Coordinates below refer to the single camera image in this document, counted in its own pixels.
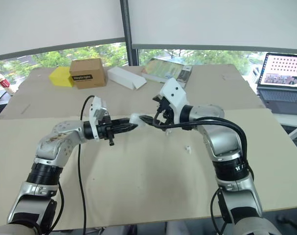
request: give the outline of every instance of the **white box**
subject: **white box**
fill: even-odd
[[[108,78],[131,90],[137,90],[146,83],[145,78],[119,67],[108,70]]]

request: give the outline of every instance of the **green foliage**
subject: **green foliage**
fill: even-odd
[[[139,64],[146,65],[151,58],[180,57],[182,62],[188,65],[234,64],[241,74],[246,74],[251,63],[262,64],[260,59],[249,57],[252,53],[226,50],[143,49],[139,51]],[[32,55],[32,58],[36,65],[21,64],[19,60],[0,61],[0,73],[4,74],[11,83],[15,83],[15,79],[28,76],[36,67],[70,66],[74,59],[101,58],[104,66],[124,66],[128,63],[125,43],[50,51]]]
[[[151,58],[164,55],[164,50],[140,50],[139,65],[146,65]]]
[[[32,58],[42,67],[69,66],[71,63],[71,60],[60,51],[35,54]]]
[[[251,53],[232,50],[195,50],[191,51],[184,61],[188,65],[233,64],[244,75],[250,69],[248,57]]]
[[[128,55],[125,43],[107,44],[94,47],[102,59],[104,66],[124,66],[128,64]]]

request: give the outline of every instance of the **book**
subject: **book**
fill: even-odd
[[[165,83],[175,78],[184,88],[191,75],[192,66],[152,58],[142,70],[142,76],[148,80]]]

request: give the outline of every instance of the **laptop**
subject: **laptop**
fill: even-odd
[[[297,115],[297,55],[267,53],[257,90],[273,113]]]

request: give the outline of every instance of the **yellow block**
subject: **yellow block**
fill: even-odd
[[[73,79],[69,73],[70,67],[57,67],[49,75],[49,79],[55,86],[73,87]]]

